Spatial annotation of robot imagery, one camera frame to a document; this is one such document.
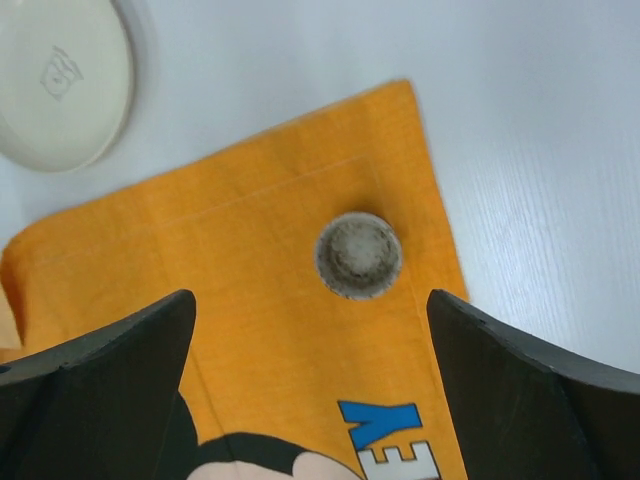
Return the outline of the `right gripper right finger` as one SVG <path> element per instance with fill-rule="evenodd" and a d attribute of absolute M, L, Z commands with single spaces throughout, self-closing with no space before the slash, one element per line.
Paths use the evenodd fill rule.
<path fill-rule="evenodd" d="M 636 479 L 639 376 L 505 324 L 444 290 L 426 312 L 471 479 Z"/>

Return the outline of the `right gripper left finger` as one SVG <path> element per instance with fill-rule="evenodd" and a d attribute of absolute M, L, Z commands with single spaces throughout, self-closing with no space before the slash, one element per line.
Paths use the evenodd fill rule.
<path fill-rule="evenodd" d="M 2 364 L 2 478 L 186 478 L 196 434 L 178 390 L 195 319 L 179 290 Z"/>

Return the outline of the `orange Mickey placemat cloth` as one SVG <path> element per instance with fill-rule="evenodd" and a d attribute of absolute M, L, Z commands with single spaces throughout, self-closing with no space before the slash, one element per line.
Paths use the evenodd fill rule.
<path fill-rule="evenodd" d="M 349 211 L 402 246 L 373 300 L 337 296 L 314 267 Z M 406 80 L 49 216 L 5 247 L 1 282 L 23 355 L 192 291 L 180 391 L 201 441 L 267 434 L 362 479 L 466 477 L 426 314 L 431 291 L 466 287 Z"/>

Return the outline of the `small grey cup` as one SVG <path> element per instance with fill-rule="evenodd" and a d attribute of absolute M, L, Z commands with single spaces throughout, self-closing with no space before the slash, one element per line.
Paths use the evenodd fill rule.
<path fill-rule="evenodd" d="M 403 248 L 381 217 L 351 211 L 335 217 L 317 237 L 313 260 L 322 283 L 349 300 L 367 301 L 389 291 L 403 266 Z"/>

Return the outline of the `cream round plate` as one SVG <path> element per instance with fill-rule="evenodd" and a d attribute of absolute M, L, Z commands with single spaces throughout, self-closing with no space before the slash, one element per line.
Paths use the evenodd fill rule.
<path fill-rule="evenodd" d="M 2 2 L 2 158 L 57 174 L 108 155 L 138 121 L 153 85 L 149 6 Z"/>

